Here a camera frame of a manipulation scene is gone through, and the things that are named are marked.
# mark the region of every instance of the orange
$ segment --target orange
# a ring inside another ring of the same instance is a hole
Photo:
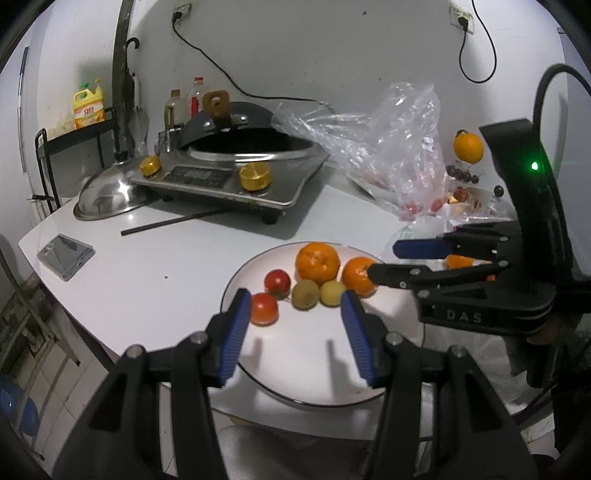
[[[453,151],[460,160],[470,165],[480,162],[484,156],[484,146],[480,137],[469,134],[465,130],[460,130],[456,134],[456,139],[453,141]]]
[[[369,297],[376,286],[368,277],[368,268],[375,260],[367,257],[355,257],[349,260],[343,268],[341,281],[348,290],[354,290],[360,297]]]
[[[319,242],[302,248],[295,258],[295,272],[302,280],[312,280],[318,286],[334,280],[339,273],[339,254],[330,245]]]
[[[474,262],[474,258],[471,257],[463,257],[461,255],[448,255],[445,259],[445,267],[448,270],[455,270],[456,268],[466,268],[471,267],[472,262]]]

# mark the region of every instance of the wall outlet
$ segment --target wall outlet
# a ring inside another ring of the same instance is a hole
[[[184,22],[186,19],[189,18],[189,15],[191,14],[191,8],[192,8],[192,4],[184,4],[181,5],[180,7],[177,7],[173,10],[173,15],[176,12],[180,12],[180,14],[182,15],[181,18],[179,18],[176,22],[176,24],[178,25],[181,22]]]
[[[449,23],[454,27],[459,28],[460,30],[464,30],[463,27],[457,21],[458,18],[466,17],[468,19],[468,33],[474,33],[474,17],[470,12],[466,12],[461,8],[458,8],[454,5],[449,6]]]

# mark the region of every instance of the chopstick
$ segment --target chopstick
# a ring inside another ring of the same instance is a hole
[[[186,222],[187,220],[196,220],[200,218],[205,218],[213,215],[218,215],[220,213],[229,213],[231,209],[222,209],[222,210],[212,210],[210,212],[201,212],[201,213],[194,213],[192,215],[187,215],[184,217],[172,218],[170,220],[164,220],[163,222],[156,222],[156,223],[148,223],[147,225],[137,226],[134,228],[129,228],[127,230],[121,231],[121,236],[131,235],[132,233],[140,233],[145,232],[146,230],[151,230],[153,228],[159,228],[161,226],[173,225],[175,223]]]

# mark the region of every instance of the blue container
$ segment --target blue container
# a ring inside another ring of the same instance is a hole
[[[17,420],[17,405],[22,398],[22,389],[7,375],[0,374],[0,408],[4,416],[14,423]],[[22,414],[21,432],[34,437],[39,431],[39,413],[35,402],[27,398],[25,410]]]

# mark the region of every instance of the gold knob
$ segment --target gold knob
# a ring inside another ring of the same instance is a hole
[[[240,184],[247,192],[258,192],[271,184],[271,169],[263,161],[251,162],[240,169]]]
[[[141,170],[142,174],[144,174],[144,177],[151,177],[155,173],[158,173],[161,168],[162,165],[160,164],[158,155],[147,157],[142,160],[142,163],[139,164],[139,169]]]

